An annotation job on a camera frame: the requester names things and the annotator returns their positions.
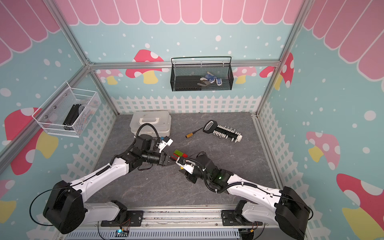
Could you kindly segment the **green rectangular block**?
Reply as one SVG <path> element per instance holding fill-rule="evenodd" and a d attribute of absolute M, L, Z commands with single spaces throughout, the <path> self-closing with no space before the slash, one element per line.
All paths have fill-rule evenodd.
<path fill-rule="evenodd" d="M 181 151 L 179 151 L 179 150 L 175 150 L 175 151 L 174 151 L 174 155 L 178 155 L 179 157 L 181 157 L 182 154 L 184 154 L 184 153 L 181 152 Z"/>

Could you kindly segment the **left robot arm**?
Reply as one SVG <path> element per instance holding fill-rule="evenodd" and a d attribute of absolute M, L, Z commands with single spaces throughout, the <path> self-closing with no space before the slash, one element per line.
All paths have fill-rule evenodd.
<path fill-rule="evenodd" d="M 143 163 L 158 166 L 172 165 L 165 152 L 126 151 L 114 156 L 104 167 L 78 180 L 60 181 L 50 189 L 50 196 L 43 210 L 47 226 L 54 226 L 62 234 L 68 234 L 83 224 L 112 222 L 119 227 L 130 221 L 127 207 L 119 201 L 88 204 L 87 200 L 114 180 L 127 175 Z"/>

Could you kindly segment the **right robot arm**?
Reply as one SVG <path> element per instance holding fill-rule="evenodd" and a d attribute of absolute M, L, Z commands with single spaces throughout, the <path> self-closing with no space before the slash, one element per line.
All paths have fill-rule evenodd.
<path fill-rule="evenodd" d="M 252 183 L 231 171 L 218 168 L 205 153 L 195 159 L 180 157 L 177 164 L 184 169 L 190 182 L 202 179 L 215 194 L 242 197 L 243 201 L 235 210 L 235 219 L 240 224 L 262 222 L 277 225 L 293 239 L 305 238 L 313 211 L 294 189 L 285 186 L 280 190 Z"/>

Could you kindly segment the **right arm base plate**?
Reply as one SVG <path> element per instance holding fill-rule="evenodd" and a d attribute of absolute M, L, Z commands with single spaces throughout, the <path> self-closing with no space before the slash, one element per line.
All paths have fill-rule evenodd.
<path fill-rule="evenodd" d="M 223 226 L 250 226 L 258 227 L 262 226 L 262 222 L 250 222 L 241 213 L 236 210 L 222 210 L 221 218 Z"/>

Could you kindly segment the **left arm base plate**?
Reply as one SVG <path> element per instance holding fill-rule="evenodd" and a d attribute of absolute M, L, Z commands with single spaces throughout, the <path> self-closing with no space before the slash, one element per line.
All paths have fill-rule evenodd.
<path fill-rule="evenodd" d="M 143 211 L 120 211 L 112 221 L 102 221 L 102 227 L 140 227 L 143 220 Z"/>

